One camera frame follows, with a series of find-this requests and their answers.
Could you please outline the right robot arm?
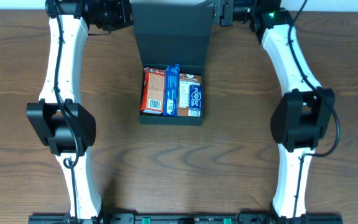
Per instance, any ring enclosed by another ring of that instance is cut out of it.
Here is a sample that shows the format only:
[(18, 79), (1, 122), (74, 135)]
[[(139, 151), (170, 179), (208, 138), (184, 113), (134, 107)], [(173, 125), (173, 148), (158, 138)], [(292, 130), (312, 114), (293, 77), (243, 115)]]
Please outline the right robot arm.
[(310, 163), (335, 151), (340, 124), (334, 92), (312, 74), (296, 38), (294, 16), (280, 1), (214, 0), (214, 23), (224, 27), (248, 21), (270, 57), (282, 92), (270, 120), (278, 144), (278, 183), (268, 214), (255, 213), (253, 223), (318, 223), (333, 218), (309, 215), (305, 192)]

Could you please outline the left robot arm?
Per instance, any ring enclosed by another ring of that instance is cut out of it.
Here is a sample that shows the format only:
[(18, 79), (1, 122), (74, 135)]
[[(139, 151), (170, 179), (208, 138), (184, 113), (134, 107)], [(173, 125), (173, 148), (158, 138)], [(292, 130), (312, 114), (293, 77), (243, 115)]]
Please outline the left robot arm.
[(55, 156), (67, 184), (70, 211), (38, 214), (29, 223), (131, 223), (132, 215), (105, 213), (91, 165), (96, 120), (81, 100), (80, 79), (90, 26), (107, 34), (131, 26), (130, 1), (46, 1), (50, 52), (45, 82), (26, 115), (41, 143)]

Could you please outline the blue eclipse mints pack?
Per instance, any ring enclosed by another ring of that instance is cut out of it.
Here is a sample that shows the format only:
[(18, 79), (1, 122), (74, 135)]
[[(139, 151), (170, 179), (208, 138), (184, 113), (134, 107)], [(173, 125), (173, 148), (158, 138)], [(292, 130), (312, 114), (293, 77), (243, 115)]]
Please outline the blue eclipse mints pack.
[(202, 109), (202, 87), (200, 85), (190, 85), (189, 87), (189, 108)]

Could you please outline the brown white small carton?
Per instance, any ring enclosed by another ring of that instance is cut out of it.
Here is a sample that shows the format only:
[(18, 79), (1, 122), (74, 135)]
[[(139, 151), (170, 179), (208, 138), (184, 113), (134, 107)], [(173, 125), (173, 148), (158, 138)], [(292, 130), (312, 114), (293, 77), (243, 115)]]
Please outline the brown white small carton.
[(179, 78), (178, 115), (182, 117), (200, 117), (202, 109), (193, 110), (189, 108), (190, 85), (201, 86), (201, 76), (181, 73)]

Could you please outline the orange red cardboard box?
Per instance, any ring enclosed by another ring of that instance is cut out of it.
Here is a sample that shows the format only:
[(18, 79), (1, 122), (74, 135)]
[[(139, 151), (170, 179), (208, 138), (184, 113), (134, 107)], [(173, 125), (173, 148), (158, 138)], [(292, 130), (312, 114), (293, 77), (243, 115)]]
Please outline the orange red cardboard box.
[(140, 111), (147, 114), (163, 113), (165, 70), (144, 68), (144, 91)]

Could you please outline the black gift box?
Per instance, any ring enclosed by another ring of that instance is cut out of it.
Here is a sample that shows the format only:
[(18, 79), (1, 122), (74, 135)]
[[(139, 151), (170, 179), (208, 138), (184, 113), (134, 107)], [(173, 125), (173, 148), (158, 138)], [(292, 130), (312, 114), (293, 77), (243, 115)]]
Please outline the black gift box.
[(132, 1), (131, 6), (143, 68), (179, 64), (183, 73), (204, 76), (213, 3)]

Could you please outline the blue snack bar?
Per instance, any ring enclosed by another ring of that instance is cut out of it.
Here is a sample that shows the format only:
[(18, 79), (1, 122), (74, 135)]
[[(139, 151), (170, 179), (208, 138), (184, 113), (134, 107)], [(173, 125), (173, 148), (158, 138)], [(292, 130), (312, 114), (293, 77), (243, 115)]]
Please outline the blue snack bar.
[(163, 115), (169, 117), (178, 116), (178, 85), (180, 77), (180, 65), (167, 66), (165, 71), (165, 92)]

